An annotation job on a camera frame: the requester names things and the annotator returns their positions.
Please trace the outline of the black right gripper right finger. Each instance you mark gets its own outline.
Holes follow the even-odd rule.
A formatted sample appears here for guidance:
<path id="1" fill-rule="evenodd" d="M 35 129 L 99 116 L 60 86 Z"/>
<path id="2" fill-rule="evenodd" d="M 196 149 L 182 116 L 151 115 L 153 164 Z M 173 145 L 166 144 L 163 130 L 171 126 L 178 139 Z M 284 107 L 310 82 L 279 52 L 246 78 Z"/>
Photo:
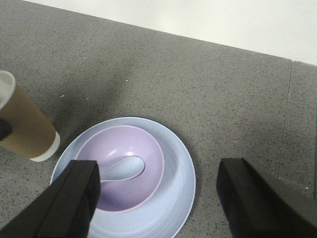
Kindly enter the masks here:
<path id="1" fill-rule="evenodd" d="M 317 202 L 246 159 L 221 159 L 216 190 L 234 238 L 317 236 Z"/>

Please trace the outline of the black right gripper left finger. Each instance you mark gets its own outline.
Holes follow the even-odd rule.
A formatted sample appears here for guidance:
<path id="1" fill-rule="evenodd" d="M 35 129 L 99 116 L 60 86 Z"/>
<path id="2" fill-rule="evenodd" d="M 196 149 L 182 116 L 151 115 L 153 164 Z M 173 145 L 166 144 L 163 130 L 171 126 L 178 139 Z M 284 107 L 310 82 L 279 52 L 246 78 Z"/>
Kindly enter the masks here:
<path id="1" fill-rule="evenodd" d="M 2 238 L 86 238 L 101 193 L 96 161 L 72 160 L 57 179 L 5 225 Z"/>

